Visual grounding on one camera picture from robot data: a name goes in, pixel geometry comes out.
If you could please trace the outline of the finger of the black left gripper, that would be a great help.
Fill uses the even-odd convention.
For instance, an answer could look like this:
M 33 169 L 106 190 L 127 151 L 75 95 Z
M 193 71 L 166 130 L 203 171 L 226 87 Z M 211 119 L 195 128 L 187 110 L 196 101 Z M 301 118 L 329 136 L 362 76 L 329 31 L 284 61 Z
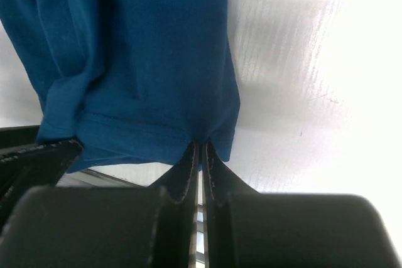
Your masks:
M 67 139 L 2 154 L 1 217 L 7 218 L 30 188 L 56 185 L 81 152 L 79 142 Z

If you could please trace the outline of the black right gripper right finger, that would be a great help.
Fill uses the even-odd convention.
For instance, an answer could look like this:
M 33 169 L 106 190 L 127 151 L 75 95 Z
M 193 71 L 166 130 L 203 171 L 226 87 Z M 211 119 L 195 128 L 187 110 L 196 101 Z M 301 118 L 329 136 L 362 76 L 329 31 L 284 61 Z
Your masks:
M 260 193 L 202 148 L 207 267 L 399 267 L 376 209 L 345 194 Z

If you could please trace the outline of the navy blue printed t-shirt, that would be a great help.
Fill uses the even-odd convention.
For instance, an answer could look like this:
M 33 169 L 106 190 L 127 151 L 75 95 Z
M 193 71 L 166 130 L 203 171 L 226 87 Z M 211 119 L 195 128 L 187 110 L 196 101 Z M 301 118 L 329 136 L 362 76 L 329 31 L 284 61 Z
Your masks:
M 1 0 L 38 95 L 39 142 L 75 137 L 70 172 L 175 164 L 191 142 L 231 155 L 240 98 L 228 0 Z

